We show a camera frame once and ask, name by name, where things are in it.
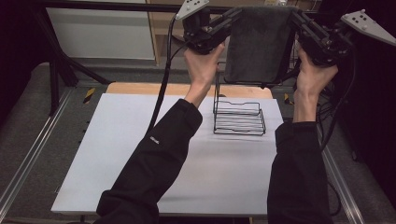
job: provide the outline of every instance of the wire basket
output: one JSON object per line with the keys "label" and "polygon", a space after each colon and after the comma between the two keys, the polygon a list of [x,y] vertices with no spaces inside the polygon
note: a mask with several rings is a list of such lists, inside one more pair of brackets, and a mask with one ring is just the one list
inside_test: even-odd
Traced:
{"label": "wire basket", "polygon": [[213,133],[263,135],[265,122],[258,102],[233,103],[220,100],[219,72],[216,74],[216,88],[213,103]]}

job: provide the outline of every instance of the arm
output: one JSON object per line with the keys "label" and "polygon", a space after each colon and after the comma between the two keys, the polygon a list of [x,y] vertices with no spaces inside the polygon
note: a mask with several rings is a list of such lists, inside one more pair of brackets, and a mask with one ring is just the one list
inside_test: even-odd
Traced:
{"label": "arm", "polygon": [[332,223],[327,175],[318,143],[318,96],[337,67],[318,68],[303,49],[294,93],[293,123],[276,130],[277,155],[268,190],[269,223]]}
{"label": "arm", "polygon": [[112,189],[103,192],[96,224],[157,223],[157,202],[172,186],[186,160],[190,139],[202,122],[198,106],[206,97],[224,50],[197,57],[186,50],[191,87],[184,99],[146,134],[123,167]]}

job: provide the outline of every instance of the white table surface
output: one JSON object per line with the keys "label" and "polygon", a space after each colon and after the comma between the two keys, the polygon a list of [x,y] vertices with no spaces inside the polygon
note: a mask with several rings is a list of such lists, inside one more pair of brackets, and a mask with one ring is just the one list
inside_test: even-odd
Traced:
{"label": "white table surface", "polygon": [[[165,96],[161,118],[181,96]],[[110,189],[143,137],[157,96],[105,93],[67,173],[52,212],[94,214],[101,193]],[[213,97],[200,106],[204,121],[191,139],[188,158],[174,185],[159,202],[160,213],[190,216],[266,214],[275,129],[283,122],[276,100],[260,102],[264,136],[213,134]]]}

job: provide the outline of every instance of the black jacket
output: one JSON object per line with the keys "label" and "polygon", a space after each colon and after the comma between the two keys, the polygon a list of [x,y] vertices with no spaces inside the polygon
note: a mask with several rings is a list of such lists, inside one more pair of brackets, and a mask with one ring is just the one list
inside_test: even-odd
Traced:
{"label": "black jacket", "polygon": [[[157,202],[176,180],[201,123],[198,109],[178,100],[139,143],[112,189],[103,192],[95,224],[158,223]],[[276,145],[270,223],[332,223],[315,122],[282,124]]]}

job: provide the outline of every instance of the white panel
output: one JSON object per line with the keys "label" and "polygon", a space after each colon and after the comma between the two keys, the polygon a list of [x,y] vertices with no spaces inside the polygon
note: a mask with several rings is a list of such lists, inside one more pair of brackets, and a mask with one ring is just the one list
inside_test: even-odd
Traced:
{"label": "white panel", "polygon": [[147,12],[48,8],[48,13],[61,47],[70,57],[154,60]]}

